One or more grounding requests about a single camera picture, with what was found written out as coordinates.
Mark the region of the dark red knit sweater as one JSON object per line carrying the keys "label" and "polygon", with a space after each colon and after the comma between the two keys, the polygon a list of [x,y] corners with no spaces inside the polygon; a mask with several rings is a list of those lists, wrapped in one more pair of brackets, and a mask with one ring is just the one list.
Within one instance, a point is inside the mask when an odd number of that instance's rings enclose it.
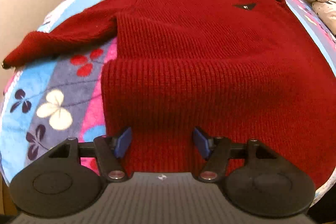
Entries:
{"label": "dark red knit sweater", "polygon": [[335,76],[285,0],[104,0],[5,59],[117,40],[102,69],[106,133],[131,127],[128,172],[198,171],[199,126],[259,139],[322,186],[335,169]]}

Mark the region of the colourful floral bed blanket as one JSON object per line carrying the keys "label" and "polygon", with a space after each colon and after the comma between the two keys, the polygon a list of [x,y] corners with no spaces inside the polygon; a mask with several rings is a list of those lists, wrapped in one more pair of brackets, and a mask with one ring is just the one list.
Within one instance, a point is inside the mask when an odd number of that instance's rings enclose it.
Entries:
{"label": "colourful floral bed blanket", "polygon": [[[65,0],[40,27],[50,32],[70,16],[103,0]],[[335,37],[305,0],[285,0],[292,19],[307,34],[306,45],[335,69]],[[106,133],[101,96],[102,68],[119,57],[117,39],[69,56],[37,61],[18,69],[4,91],[1,110],[1,170],[11,181],[23,168],[68,137],[92,141]],[[317,187],[320,198],[335,183],[335,110],[324,118],[312,118],[296,132],[283,130],[272,134],[252,125],[244,133],[242,126],[229,124],[224,135],[235,141],[258,137],[265,144],[304,170]]]}

